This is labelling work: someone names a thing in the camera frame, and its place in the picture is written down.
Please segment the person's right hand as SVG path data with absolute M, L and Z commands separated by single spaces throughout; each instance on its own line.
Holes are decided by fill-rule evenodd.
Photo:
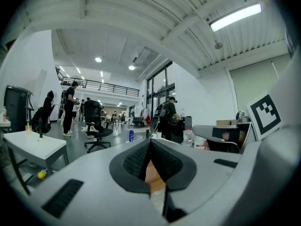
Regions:
M 228 130 L 222 133 L 222 139 L 234 143 L 240 149 L 245 142 L 246 132 L 243 130 Z

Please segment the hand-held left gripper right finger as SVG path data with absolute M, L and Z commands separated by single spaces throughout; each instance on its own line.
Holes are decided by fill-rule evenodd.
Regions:
M 217 159 L 239 162 L 239 154 L 204 151 L 152 139 L 151 160 L 166 184 L 162 213 L 151 223 L 224 223 L 233 208 L 238 190 L 228 189 L 234 167 Z

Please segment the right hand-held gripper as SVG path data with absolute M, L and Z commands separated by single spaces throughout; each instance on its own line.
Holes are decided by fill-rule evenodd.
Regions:
M 236 70 L 238 109 L 250 119 L 242 148 L 261 141 L 285 126 L 301 123 L 301 57 L 284 56 Z M 195 125 L 192 132 L 216 143 L 236 142 L 222 138 L 224 133 L 239 133 L 237 126 Z

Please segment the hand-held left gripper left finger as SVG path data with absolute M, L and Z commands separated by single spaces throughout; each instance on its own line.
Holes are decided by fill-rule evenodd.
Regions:
M 109 171 L 111 160 L 139 142 L 85 154 L 42 182 L 27 199 L 30 212 L 47 226 L 166 226 L 147 194 L 128 192 Z M 43 206 L 70 179 L 83 184 L 59 218 Z

